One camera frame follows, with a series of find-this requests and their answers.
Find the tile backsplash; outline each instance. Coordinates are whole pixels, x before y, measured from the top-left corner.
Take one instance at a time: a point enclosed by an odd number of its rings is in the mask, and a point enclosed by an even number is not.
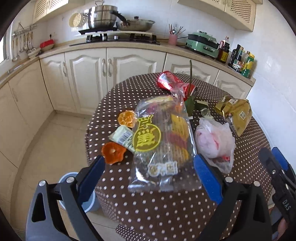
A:
[[[257,5],[253,32],[236,30],[237,44],[255,55],[256,79],[248,100],[253,116],[264,130],[271,147],[277,146],[296,170],[296,36],[268,1]]]
[[[235,29],[223,21],[199,11],[177,3],[178,0],[106,0],[105,5],[115,5],[126,19],[139,16],[140,19],[155,21],[151,32],[158,38],[168,38],[168,24],[176,24],[177,27],[184,26],[186,31],[180,37],[197,30],[205,31],[213,35],[218,42],[229,36],[232,43]],[[56,43],[73,40],[80,36],[78,31],[69,27],[69,18],[75,12],[83,12],[85,9],[95,6],[94,2],[86,3],[84,6],[71,10],[54,17],[48,21],[47,35],[52,34]]]

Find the trash can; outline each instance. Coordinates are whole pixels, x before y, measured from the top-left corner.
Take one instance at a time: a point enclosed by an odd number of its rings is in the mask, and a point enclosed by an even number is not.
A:
[[[68,177],[76,177],[78,174],[78,172],[69,172],[67,174],[65,174],[64,176],[61,177],[61,179],[59,180],[59,183],[62,183],[63,181],[65,181]],[[59,200],[60,205],[62,206],[62,208],[64,210],[66,210],[64,202]],[[100,203],[98,201],[98,199],[96,198],[96,193],[93,190],[89,200],[87,202],[82,203],[82,208],[83,210],[87,213],[87,212],[93,212],[96,211],[100,208]]]

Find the stainless steel pot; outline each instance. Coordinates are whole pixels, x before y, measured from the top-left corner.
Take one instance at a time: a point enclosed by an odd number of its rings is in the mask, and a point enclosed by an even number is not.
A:
[[[146,32],[152,28],[155,23],[151,20],[139,19],[139,17],[134,17],[134,19],[126,20],[118,11],[110,11],[110,13],[117,16],[121,21],[116,22],[116,27],[121,31],[140,31]]]
[[[113,27],[116,16],[111,14],[110,11],[117,11],[117,7],[112,5],[98,6],[96,4],[96,7],[86,9],[84,13],[87,15],[89,28]]]

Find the polka dot tablecloth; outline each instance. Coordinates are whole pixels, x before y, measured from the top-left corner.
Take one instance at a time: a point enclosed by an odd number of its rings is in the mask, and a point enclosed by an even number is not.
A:
[[[134,110],[141,99],[169,94],[156,86],[158,75],[131,77],[114,86],[102,99],[86,133],[89,165],[101,154],[101,147],[109,142],[108,136],[118,128],[117,118],[121,112]],[[184,82],[189,81],[186,75],[176,75]],[[198,99],[208,101],[215,120],[224,123],[213,108],[229,94],[201,80],[193,79],[193,84],[197,87]],[[200,111],[194,111],[193,129],[198,125],[199,117]],[[236,146],[234,165],[229,175],[242,183],[258,180],[268,201],[272,190],[271,179],[258,160],[258,152],[263,147],[270,149],[270,146],[254,118],[242,136],[236,138]],[[210,200],[204,188],[178,193],[128,192],[132,160],[132,153],[126,151],[121,163],[106,165],[95,189],[104,213],[119,223],[116,231],[131,241],[195,240],[214,214],[217,204]],[[240,202],[237,202],[221,238],[230,234],[239,208]]]

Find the window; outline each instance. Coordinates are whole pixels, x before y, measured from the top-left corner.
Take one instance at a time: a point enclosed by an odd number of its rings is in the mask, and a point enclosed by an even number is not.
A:
[[[7,59],[6,54],[6,33],[4,34],[3,38],[0,41],[0,63]]]

